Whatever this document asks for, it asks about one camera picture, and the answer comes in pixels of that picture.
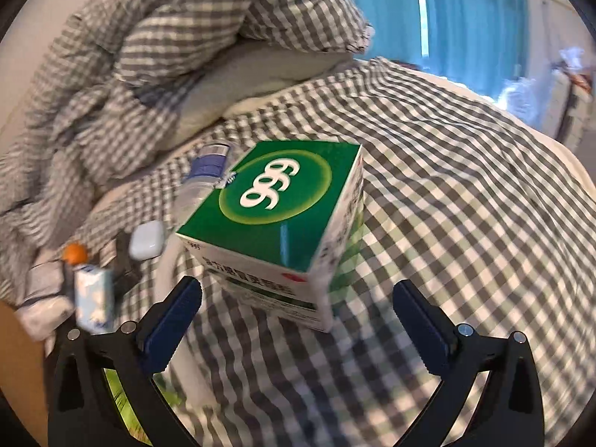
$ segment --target blue curtain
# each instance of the blue curtain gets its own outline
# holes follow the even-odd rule
[[[526,71],[526,0],[427,0],[433,74],[498,97],[505,80]]]
[[[497,98],[526,71],[526,0],[356,0],[375,27],[367,57],[383,55]],[[427,26],[428,55],[421,29]]]
[[[418,0],[355,0],[375,28],[367,58],[422,64]]]

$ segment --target metal pin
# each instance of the metal pin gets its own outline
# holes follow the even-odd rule
[[[70,340],[70,341],[74,341],[75,339],[77,339],[80,336],[80,331],[77,328],[74,328],[72,330],[69,331],[69,333],[66,335],[66,337]]]
[[[122,326],[120,326],[120,331],[124,334],[130,334],[134,330],[136,330],[136,322],[134,321],[126,321]]]
[[[457,330],[461,336],[472,336],[474,334],[474,328],[469,324],[460,324]]]
[[[520,345],[523,345],[527,341],[526,335],[523,334],[521,331],[516,331],[513,333],[513,339],[515,339]]]

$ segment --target gingham fabric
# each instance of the gingham fabric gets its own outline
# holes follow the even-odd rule
[[[363,52],[352,0],[92,0],[35,75],[26,129],[0,158],[0,298],[22,298],[35,249],[62,244],[97,189],[153,162],[204,64],[240,35]]]
[[[378,59],[205,131],[186,155],[90,216],[76,238],[97,250],[120,228],[172,225],[190,161],[222,138],[242,149],[266,139],[361,143],[365,225],[351,285],[332,298],[329,334],[239,304],[221,279],[180,258],[178,278],[194,275],[203,287],[186,340],[219,403],[190,412],[202,445],[393,446],[438,385],[391,308],[404,278],[455,324],[498,337],[524,331],[547,445],[564,436],[596,387],[596,205],[547,147],[489,104]],[[156,266],[143,264],[119,322],[153,303]]]

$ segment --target brown object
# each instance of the brown object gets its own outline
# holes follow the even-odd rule
[[[72,267],[80,264],[86,264],[89,261],[87,248],[78,242],[68,244],[62,252],[62,260]]]
[[[13,310],[1,301],[0,358],[0,390],[31,436],[47,447],[44,345],[29,337]]]

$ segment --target clear bottle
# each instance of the clear bottle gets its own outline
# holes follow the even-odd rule
[[[183,225],[209,196],[234,164],[238,146],[229,141],[214,141],[204,145],[194,159],[174,203],[177,226]]]

